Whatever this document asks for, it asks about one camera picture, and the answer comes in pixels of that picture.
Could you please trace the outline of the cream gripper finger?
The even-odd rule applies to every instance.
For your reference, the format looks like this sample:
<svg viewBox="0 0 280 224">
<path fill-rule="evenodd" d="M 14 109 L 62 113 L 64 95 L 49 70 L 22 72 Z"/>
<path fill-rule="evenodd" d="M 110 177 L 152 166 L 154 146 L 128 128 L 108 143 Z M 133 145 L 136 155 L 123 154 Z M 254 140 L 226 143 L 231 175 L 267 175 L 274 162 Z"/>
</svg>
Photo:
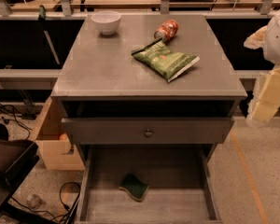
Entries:
<svg viewBox="0 0 280 224">
<path fill-rule="evenodd" d="M 280 66 L 258 77 L 248 106 L 248 124 L 268 124 L 280 108 Z"/>
<path fill-rule="evenodd" d="M 259 28 L 254 34 L 252 34 L 245 40 L 244 46 L 248 49 L 262 48 L 266 31 L 266 26 Z"/>
</svg>

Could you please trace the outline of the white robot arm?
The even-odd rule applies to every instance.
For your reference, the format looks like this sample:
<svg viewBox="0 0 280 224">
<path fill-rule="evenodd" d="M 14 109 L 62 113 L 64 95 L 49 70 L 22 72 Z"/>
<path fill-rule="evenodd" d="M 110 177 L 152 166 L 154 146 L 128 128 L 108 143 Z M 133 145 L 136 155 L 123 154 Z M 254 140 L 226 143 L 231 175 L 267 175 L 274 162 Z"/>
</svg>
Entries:
<svg viewBox="0 0 280 224">
<path fill-rule="evenodd" d="M 249 36 L 244 46 L 249 49 L 262 48 L 264 59 L 274 68 L 258 78 L 249 103 L 247 124 L 261 127 L 267 124 L 280 108 L 280 9 L 266 26 Z"/>
</svg>

